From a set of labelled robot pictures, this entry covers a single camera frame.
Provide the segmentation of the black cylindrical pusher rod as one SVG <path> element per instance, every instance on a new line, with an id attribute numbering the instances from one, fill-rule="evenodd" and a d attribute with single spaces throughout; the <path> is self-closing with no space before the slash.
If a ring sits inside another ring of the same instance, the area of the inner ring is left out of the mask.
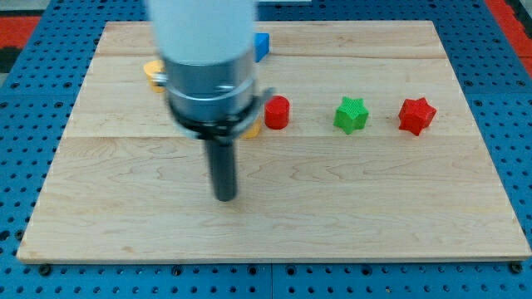
<path id="1" fill-rule="evenodd" d="M 214 196 L 222 202 L 234 199 L 238 193 L 234 144 L 206 140 L 204 147 Z"/>

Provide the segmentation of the yellow block behind arm left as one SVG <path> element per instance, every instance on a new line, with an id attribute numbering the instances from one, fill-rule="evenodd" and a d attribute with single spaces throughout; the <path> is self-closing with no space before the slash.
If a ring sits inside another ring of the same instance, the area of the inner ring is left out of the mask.
<path id="1" fill-rule="evenodd" d="M 144 64 L 143 70 L 153 92 L 164 92 L 167 82 L 164 62 L 162 60 L 149 61 Z"/>

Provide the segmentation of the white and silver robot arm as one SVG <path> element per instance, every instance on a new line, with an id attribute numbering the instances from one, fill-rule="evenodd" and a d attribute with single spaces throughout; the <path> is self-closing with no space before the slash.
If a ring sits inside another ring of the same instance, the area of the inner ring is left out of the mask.
<path id="1" fill-rule="evenodd" d="M 147 0 L 147 14 L 164 70 L 175 123 L 203 140 L 214 196 L 234 199 L 238 180 L 234 142 L 253 126 L 273 89 L 256 92 L 253 0 Z"/>

